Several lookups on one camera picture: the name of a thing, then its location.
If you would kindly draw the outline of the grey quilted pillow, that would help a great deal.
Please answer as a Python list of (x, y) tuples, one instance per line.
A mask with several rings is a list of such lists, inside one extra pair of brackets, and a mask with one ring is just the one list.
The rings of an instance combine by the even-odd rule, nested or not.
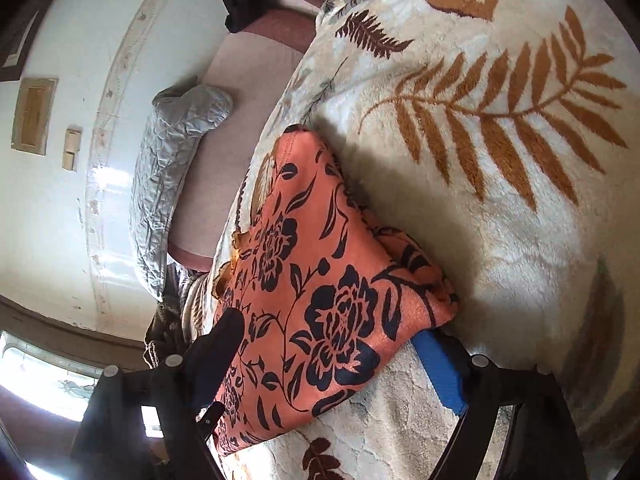
[(134, 273), (161, 300), (168, 237), (186, 173), (206, 133), (231, 115), (232, 97), (209, 84), (178, 84), (154, 96), (134, 166), (129, 237)]

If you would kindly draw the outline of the dark brown fleece blanket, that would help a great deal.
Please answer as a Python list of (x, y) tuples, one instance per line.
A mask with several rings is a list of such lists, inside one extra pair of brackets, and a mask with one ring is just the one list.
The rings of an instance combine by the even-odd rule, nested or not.
[(169, 263), (162, 298), (144, 336), (143, 359), (148, 367), (158, 367), (168, 356), (182, 356), (188, 348), (182, 315), (194, 278), (198, 274), (179, 263)]

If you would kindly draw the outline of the pink headboard cushion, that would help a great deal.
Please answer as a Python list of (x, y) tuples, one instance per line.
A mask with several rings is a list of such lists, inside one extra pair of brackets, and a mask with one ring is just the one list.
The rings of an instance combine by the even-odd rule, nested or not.
[(229, 117), (207, 131), (186, 172), (168, 236), (168, 254), (188, 269), (212, 267), (219, 237), (262, 128), (311, 40), (326, 0), (277, 0), (276, 6), (226, 37), (204, 84), (232, 97)]

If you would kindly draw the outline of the stained glass window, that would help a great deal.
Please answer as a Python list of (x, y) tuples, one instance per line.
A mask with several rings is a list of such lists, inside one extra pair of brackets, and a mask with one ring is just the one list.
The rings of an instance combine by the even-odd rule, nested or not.
[(4, 330), (1, 333), (1, 387), (43, 411), (81, 422), (104, 368), (140, 370), (136, 348), (114, 344), (90, 346), (85, 341), (70, 351), (50, 350)]

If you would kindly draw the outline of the cream leaf print blanket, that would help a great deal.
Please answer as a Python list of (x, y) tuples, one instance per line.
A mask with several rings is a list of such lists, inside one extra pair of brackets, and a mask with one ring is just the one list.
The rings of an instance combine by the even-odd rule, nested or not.
[(639, 50), (604, 0), (328, 0), (226, 225), (288, 125), (412, 235), (461, 299), (450, 332), (551, 367), (590, 478), (639, 442)]

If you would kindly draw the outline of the beige wall panel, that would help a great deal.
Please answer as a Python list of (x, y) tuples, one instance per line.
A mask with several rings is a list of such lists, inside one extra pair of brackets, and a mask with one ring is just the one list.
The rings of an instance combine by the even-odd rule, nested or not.
[(55, 78), (24, 78), (21, 81), (14, 113), (11, 148), (35, 155), (46, 154), (49, 120), (57, 83)]

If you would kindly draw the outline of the beige wall switch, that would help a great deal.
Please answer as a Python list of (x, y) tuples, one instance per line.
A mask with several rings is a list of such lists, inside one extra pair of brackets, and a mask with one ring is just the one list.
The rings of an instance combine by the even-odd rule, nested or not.
[(67, 171), (76, 169), (76, 156), (80, 151), (81, 131), (76, 129), (67, 129), (65, 133), (62, 168)]

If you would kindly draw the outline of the orange floral blouse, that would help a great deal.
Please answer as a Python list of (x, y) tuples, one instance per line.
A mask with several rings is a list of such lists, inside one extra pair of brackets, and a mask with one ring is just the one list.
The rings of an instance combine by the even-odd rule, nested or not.
[(285, 434), (346, 401), (457, 295), (401, 230), (350, 196), (317, 133), (295, 127), (267, 157), (269, 193), (224, 271), (217, 311), (245, 333), (218, 392), (218, 452)]

